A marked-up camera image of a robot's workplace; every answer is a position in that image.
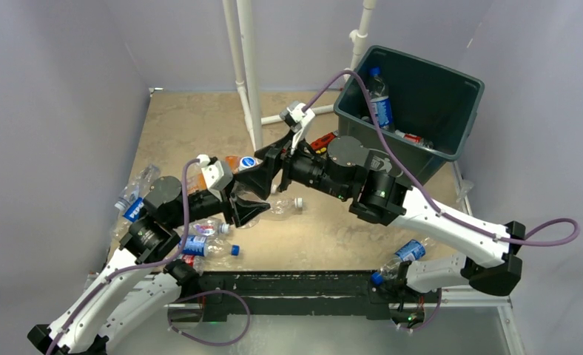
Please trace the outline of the small pepsi bottle blue cap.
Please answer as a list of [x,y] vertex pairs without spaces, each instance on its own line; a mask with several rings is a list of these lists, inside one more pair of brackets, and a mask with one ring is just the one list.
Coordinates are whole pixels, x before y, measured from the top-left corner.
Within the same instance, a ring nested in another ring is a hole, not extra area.
[[368,71],[367,88],[371,97],[373,110],[377,116],[377,122],[381,129],[394,131],[394,116],[389,98],[389,88],[382,77],[379,67],[372,67]]

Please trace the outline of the water bottle lake picture label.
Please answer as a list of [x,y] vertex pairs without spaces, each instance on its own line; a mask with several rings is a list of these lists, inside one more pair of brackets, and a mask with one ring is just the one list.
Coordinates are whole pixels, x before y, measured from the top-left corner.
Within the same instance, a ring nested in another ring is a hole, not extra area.
[[434,144],[430,140],[428,140],[426,138],[423,138],[423,137],[420,137],[418,135],[413,135],[413,134],[410,134],[410,133],[402,132],[402,131],[400,131],[398,129],[396,129],[394,131],[394,134],[396,136],[400,137],[400,138],[403,138],[403,139],[405,139],[407,141],[410,141],[412,143],[415,143],[415,144],[417,144],[419,146],[423,146],[423,147],[428,148],[428,149],[433,149],[434,148]]

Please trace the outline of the clear pocari sweat bottle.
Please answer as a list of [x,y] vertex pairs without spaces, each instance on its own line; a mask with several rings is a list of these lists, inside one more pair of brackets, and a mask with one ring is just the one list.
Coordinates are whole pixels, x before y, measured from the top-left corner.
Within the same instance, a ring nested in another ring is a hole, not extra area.
[[250,169],[261,163],[260,159],[252,156],[228,155],[224,158],[224,160],[229,164],[233,173]]

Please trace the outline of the crushed bottle purple label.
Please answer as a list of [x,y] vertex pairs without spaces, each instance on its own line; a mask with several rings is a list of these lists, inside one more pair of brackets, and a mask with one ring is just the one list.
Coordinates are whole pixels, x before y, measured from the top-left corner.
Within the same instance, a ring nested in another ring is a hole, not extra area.
[[189,233],[204,237],[229,234],[231,226],[216,217],[196,220],[189,224]]

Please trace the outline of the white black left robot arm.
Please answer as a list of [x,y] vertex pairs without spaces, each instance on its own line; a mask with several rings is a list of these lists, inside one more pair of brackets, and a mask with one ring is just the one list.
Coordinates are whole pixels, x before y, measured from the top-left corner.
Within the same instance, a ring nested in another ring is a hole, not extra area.
[[42,354],[112,354],[163,306],[196,298],[199,277],[178,256],[186,238],[177,228],[219,213],[243,226],[269,209],[266,202],[241,200],[230,188],[220,193],[187,195],[176,177],[158,178],[143,199],[140,217],[91,286],[59,318],[35,325],[29,341]]

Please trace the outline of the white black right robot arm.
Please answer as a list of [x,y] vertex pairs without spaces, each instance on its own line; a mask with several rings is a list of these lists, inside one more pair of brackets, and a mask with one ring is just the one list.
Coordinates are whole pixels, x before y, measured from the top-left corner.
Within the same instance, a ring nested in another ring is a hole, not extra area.
[[456,250],[445,259],[402,261],[393,281],[395,295],[410,301],[419,294],[454,285],[469,285],[485,294],[507,296],[522,277],[522,260],[513,241],[525,238],[525,227],[478,220],[407,187],[384,171],[371,168],[374,152],[356,138],[337,137],[326,155],[291,151],[293,134],[255,153],[261,162],[238,172],[235,180],[266,199],[276,175],[284,191],[289,183],[351,201],[349,211],[370,224],[396,226],[424,234]]

